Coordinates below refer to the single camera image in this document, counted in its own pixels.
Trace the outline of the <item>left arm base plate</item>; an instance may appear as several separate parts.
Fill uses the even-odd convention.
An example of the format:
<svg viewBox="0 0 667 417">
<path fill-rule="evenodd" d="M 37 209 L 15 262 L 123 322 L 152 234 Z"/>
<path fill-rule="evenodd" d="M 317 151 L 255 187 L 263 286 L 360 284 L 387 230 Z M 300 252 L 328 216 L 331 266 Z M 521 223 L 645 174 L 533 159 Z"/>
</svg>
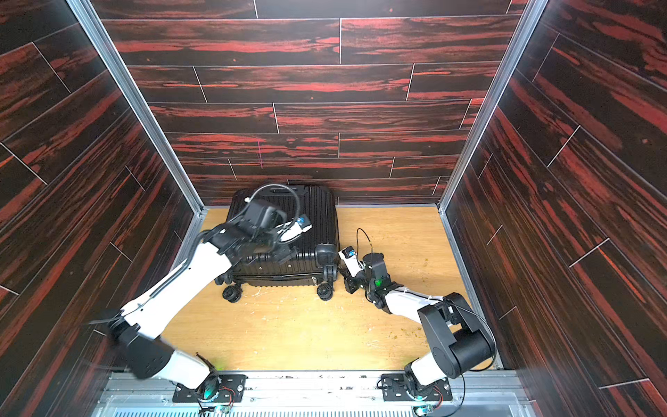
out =
<svg viewBox="0 0 667 417">
<path fill-rule="evenodd" d="M 248 377 L 243 374 L 210 375 L 197 389 L 178 384 L 172 398 L 174 403 L 240 403 Z"/>
</svg>

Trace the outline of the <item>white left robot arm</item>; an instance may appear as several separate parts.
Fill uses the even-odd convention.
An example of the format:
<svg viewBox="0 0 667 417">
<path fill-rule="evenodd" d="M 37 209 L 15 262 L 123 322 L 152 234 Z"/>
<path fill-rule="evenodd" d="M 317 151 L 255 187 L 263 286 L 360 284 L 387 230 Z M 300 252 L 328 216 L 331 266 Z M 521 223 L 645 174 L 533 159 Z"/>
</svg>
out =
<svg viewBox="0 0 667 417">
<path fill-rule="evenodd" d="M 109 324 L 109 335 L 130 371 L 139 380 L 162 378 L 211 398 L 218 390 L 214 368 L 165 342 L 163 331 L 215 278 L 255 254 L 288 258 L 289 243 L 302 233 L 295 224 L 284 233 L 275 228 L 254 235 L 230 223 L 199 233 L 185 261 L 126 303 Z"/>
</svg>

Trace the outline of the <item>black hard-shell suitcase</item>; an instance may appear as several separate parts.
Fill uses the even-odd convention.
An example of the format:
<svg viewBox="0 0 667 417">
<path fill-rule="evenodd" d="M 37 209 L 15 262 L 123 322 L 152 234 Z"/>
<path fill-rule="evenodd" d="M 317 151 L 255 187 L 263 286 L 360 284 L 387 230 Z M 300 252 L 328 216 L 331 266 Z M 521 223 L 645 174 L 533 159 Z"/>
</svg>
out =
<svg viewBox="0 0 667 417">
<path fill-rule="evenodd" d="M 300 216 L 307 217 L 312 228 L 288 245 L 290 258 L 285 262 L 280 263 L 269 254 L 256 254 L 216 278 L 216 284 L 227 285 L 223 298 L 231 303 L 238 302 L 241 285 L 247 283 L 254 287 L 315 286 L 321 300 L 330 300 L 340 262 L 338 216 L 332 191 L 313 184 L 290 185 L 285 189 L 273 186 L 259 192 L 241 189 L 234 193 L 228 219 L 241 212 L 251 196 L 277 206 L 286 213 L 287 222 L 292 222 L 298 197 Z"/>
</svg>

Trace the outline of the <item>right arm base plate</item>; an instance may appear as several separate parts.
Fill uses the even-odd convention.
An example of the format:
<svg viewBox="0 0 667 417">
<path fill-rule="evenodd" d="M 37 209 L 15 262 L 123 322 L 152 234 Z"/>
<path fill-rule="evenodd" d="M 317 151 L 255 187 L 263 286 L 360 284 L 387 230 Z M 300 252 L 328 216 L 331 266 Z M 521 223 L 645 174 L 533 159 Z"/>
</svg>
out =
<svg viewBox="0 0 667 417">
<path fill-rule="evenodd" d="M 376 384 L 384 401 L 451 401 L 453 394 L 447 378 L 421 385 L 403 372 L 382 374 Z"/>
</svg>

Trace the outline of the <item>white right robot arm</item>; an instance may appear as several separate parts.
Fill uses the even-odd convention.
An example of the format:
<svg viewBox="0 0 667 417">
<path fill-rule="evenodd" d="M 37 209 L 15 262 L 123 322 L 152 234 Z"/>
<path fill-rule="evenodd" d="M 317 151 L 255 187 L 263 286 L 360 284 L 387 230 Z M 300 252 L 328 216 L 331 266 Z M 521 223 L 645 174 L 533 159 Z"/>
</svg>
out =
<svg viewBox="0 0 667 417">
<path fill-rule="evenodd" d="M 345 287 L 364 291 L 368 302 L 387 314 L 419 323 L 429 352 L 404 368 L 396 385 L 415 400 L 439 391 L 438 382 L 458 378 L 497 354 L 490 328 L 459 293 L 423 295 L 392 280 L 382 253 L 364 255 L 354 248 L 339 252 Z"/>
</svg>

